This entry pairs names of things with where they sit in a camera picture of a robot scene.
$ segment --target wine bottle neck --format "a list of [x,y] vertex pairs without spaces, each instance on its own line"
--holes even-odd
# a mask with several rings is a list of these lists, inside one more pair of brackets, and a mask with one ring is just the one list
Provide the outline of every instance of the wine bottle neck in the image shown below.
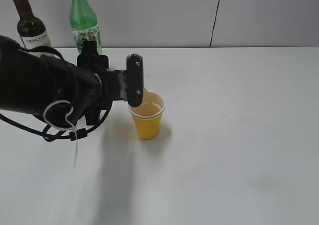
[[34,17],[29,0],[13,0],[20,18]]

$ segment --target red wine bottle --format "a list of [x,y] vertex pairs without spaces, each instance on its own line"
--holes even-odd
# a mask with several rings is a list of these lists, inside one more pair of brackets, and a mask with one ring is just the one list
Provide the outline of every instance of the red wine bottle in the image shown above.
[[[43,22],[33,15],[29,0],[13,0],[20,16],[17,30],[26,49],[37,46],[51,46]],[[36,56],[47,53],[32,53]]]

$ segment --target white cable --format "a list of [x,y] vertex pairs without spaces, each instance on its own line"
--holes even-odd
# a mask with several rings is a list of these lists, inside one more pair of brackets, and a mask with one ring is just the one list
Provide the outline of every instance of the white cable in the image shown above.
[[52,102],[51,104],[49,104],[49,105],[45,108],[45,110],[44,110],[44,112],[43,112],[43,119],[44,119],[44,121],[45,121],[48,125],[50,125],[51,127],[55,128],[55,129],[57,129],[57,130],[59,130],[59,131],[68,131],[68,130],[71,130],[71,131],[74,132],[74,134],[75,134],[75,140],[76,140],[76,149],[75,149],[75,158],[74,158],[74,168],[75,168],[75,163],[76,163],[76,159],[77,159],[77,155],[78,155],[78,145],[79,145],[79,144],[78,144],[78,136],[77,136],[77,133],[76,133],[77,127],[76,127],[76,125],[72,124],[72,123],[68,120],[69,115],[71,115],[72,112],[73,112],[73,107],[71,107],[71,110],[70,110],[70,111],[65,115],[65,117],[64,117],[65,121],[71,126],[70,128],[57,127],[57,126],[55,126],[54,124],[52,124],[51,122],[49,122],[49,121],[47,120],[47,118],[46,118],[46,113],[49,111],[49,109],[51,109],[51,107],[53,107],[53,106],[55,106],[55,105],[57,105],[57,104],[60,104],[60,103],[71,104],[71,102],[69,102],[69,101],[67,101],[67,100],[59,100],[59,101]]

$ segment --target white wall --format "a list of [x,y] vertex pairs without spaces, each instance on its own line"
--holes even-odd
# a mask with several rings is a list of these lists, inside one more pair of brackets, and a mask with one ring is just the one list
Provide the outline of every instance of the white wall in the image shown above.
[[[71,0],[29,0],[54,47],[75,47]],[[104,47],[209,47],[218,0],[88,0]],[[0,0],[0,34],[20,42],[12,0]]]
[[319,46],[319,0],[220,0],[212,46]]
[[[319,0],[88,0],[104,47],[319,46]],[[75,47],[71,0],[30,0],[54,47]],[[12,0],[0,34],[20,42]]]

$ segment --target juice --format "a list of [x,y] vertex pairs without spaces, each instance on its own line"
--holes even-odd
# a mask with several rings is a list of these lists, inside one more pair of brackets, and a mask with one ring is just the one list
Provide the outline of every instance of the juice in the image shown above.
[[143,101],[139,107],[135,108],[134,112],[143,116],[150,116],[158,113],[160,111],[160,106],[153,103],[152,98],[146,88],[144,88],[144,97],[146,102]]

